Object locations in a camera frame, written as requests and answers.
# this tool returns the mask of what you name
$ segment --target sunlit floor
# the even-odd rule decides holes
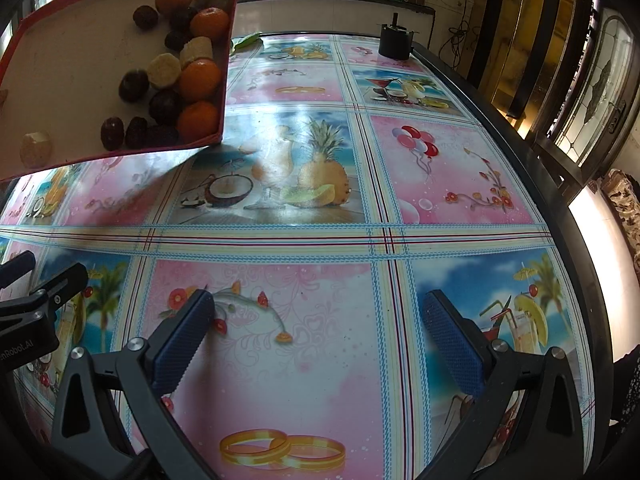
[[[613,359],[640,344],[640,285],[626,245],[606,199],[584,188],[569,206],[591,254],[607,305]]]

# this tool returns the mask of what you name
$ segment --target yellow panel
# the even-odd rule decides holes
[[[536,39],[543,2],[544,0],[522,0],[516,33],[504,62],[504,69],[500,74],[497,92],[492,100],[492,104],[498,110],[504,112],[509,110],[513,97],[516,95],[531,54],[533,42]]]
[[[574,3],[575,0],[560,0],[554,34],[551,37],[549,48],[546,51],[545,62],[536,81],[536,85],[533,88],[531,97],[525,106],[524,118],[518,129],[518,133],[522,137],[525,137],[530,130],[556,75],[562,54],[564,54],[566,39],[571,29],[571,22],[574,16]]]
[[[502,0],[500,19],[495,30],[494,44],[487,60],[482,81],[478,87],[480,93],[492,101],[504,69],[504,62],[511,48],[513,35],[518,24],[522,0]]]
[[[471,61],[474,58],[474,52],[478,44],[478,34],[480,33],[480,27],[482,27],[485,8],[486,0],[474,0],[474,6],[473,9],[471,9],[471,16],[469,17],[469,30],[465,37],[462,56],[460,57],[460,64],[458,65],[458,73],[462,77],[467,76],[469,68],[471,67]]]

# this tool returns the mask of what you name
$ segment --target tray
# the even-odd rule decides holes
[[[170,52],[164,37],[170,30],[160,16],[158,26],[143,32],[132,19],[141,5],[155,0],[53,0],[20,24],[0,60],[0,90],[7,98],[0,107],[0,181],[75,162],[131,153],[181,150],[222,140],[228,50],[236,1],[229,9],[228,38],[218,44],[214,60],[223,73],[214,97],[220,111],[218,132],[190,144],[108,152],[100,126],[111,116],[124,122],[148,115],[150,89],[144,100],[130,104],[118,96],[122,76],[146,68],[158,54]],[[46,166],[25,168],[20,160],[22,137],[45,131],[53,148]]]

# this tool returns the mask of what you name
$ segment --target gold ring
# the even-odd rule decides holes
[[[229,448],[255,440],[271,440],[269,449],[254,452],[237,452]],[[230,434],[220,441],[220,453],[228,462],[241,465],[264,465],[277,462],[291,449],[286,433],[278,430],[248,430]]]
[[[319,471],[323,469],[333,469],[334,467],[341,466],[344,463],[346,450],[344,449],[343,444],[337,440],[311,435],[289,435],[287,439],[290,446],[321,447],[323,449],[331,449],[336,453],[322,458],[310,458],[286,454],[279,459],[279,462],[282,465],[307,471]],[[276,449],[281,444],[282,438],[277,437],[271,441],[270,446],[273,446],[273,449]]]

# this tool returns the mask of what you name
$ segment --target bunch of balloons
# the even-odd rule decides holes
[[[427,174],[427,183],[431,174],[431,159],[440,152],[435,145],[435,139],[429,132],[420,132],[412,126],[403,126],[391,130],[400,144],[411,150],[415,155],[415,163]]]

